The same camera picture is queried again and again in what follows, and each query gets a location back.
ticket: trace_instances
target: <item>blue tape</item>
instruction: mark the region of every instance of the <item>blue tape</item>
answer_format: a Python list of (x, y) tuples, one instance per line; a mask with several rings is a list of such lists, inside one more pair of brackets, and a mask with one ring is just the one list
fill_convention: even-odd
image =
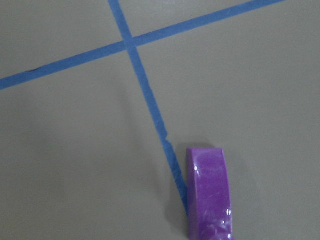
[(81, 64), (86, 64), (91, 61), (122, 52), (124, 50), (126, 50), (125, 43), (120, 41), (108, 46), (100, 47), (95, 50), (87, 51), (76, 56), (56, 61), (48, 65), (44, 65), (35, 70), (25, 71), (16, 75), (8, 76), (0, 79), (0, 90), (73, 68)]
[(136, 36), (133, 38), (133, 41), (134, 44), (138, 47), (283, 1), (285, 0), (249, 1), (224, 10), (210, 13), (208, 15), (196, 17), (188, 21), (184, 21), (140, 36)]
[(149, 85), (148, 77), (139, 56), (138, 50), (133, 43), (133, 38), (128, 23), (118, 0), (108, 0), (108, 2), (113, 12), (115, 21), (119, 27), (120, 33), (123, 37), (124, 44), (133, 65), (133, 69), (140, 83), (140, 87), (142, 89), (146, 104), (149, 108), (155, 129), (162, 143), (162, 147), (170, 166), (176, 187), (180, 194), (183, 206), (185, 208), (185, 211), (187, 211), (187, 185), (182, 176), (181, 168), (179, 166), (174, 148), (172, 144), (167, 140), (168, 132), (166, 130), (166, 126), (161, 116), (154, 93)]

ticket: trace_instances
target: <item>blue painter's tape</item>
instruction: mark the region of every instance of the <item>blue painter's tape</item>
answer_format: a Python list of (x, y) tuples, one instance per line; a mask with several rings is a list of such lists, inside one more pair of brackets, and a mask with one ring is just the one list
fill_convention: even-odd
[(180, 34), (192, 29), (196, 29), (208, 24), (212, 24), (224, 19), (232, 18), (234, 16), (244, 14), (253, 10), (257, 10), (272, 4), (283, 2), (285, 0), (254, 0), (240, 5), (236, 5), (224, 10), (210, 13), (208, 15), (200, 16), (188, 21), (184, 21), (172, 26), (168, 26), (156, 31), (152, 31), (133, 38), (134, 44), (138, 47), (149, 44), (160, 39), (168, 38), (176, 34)]
[(108, 46), (100, 47), (95, 50), (87, 51), (76, 56), (56, 61), (48, 65), (44, 65), (32, 71), (25, 71), (16, 75), (8, 76), (0, 79), (0, 90), (73, 68), (81, 64), (89, 63), (91, 61), (122, 52), (124, 50), (126, 50), (125, 43), (120, 41)]
[(144, 99), (149, 108), (155, 129), (160, 138), (164, 153), (166, 155), (166, 159), (170, 166), (183, 206), (185, 208), (185, 211), (187, 211), (188, 209), (187, 208), (187, 185), (182, 176), (181, 168), (178, 163), (174, 148), (172, 144), (167, 140), (168, 133), (166, 130), (166, 126), (161, 116), (154, 93), (150, 87), (149, 80), (148, 80), (145, 68), (143, 66), (143, 63), (141, 61), (141, 58), (139, 56), (138, 50), (136, 46), (133, 44), (133, 38), (130, 32), (128, 23), (126, 21), (126, 18), (123, 14), (123, 11), (121, 9), (121, 6), (118, 0), (108, 0), (108, 2), (113, 12), (115, 21), (123, 37), (126, 49), (128, 51), (130, 60), (133, 65), (133, 69), (138, 78), (140, 87), (144, 95)]

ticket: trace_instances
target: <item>floor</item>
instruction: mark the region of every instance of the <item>floor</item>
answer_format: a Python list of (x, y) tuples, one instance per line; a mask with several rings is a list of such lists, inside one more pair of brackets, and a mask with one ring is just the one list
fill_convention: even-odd
[(320, 1), (247, 1), (3, 2), (0, 239), (188, 239), (160, 121), (184, 179), (224, 149), (236, 239), (320, 240)]

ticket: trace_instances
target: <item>shiny purple block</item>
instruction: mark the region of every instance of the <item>shiny purple block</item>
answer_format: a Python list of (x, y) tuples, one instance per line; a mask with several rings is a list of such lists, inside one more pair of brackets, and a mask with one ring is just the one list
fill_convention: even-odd
[(234, 240), (228, 174), (220, 148), (188, 148), (190, 240)]

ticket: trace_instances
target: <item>purple block's side face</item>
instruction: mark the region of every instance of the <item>purple block's side face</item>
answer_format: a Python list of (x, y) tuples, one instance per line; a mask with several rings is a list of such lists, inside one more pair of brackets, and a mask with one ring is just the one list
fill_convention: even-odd
[(232, 209), (223, 150), (188, 148), (188, 221), (191, 240), (231, 240)]

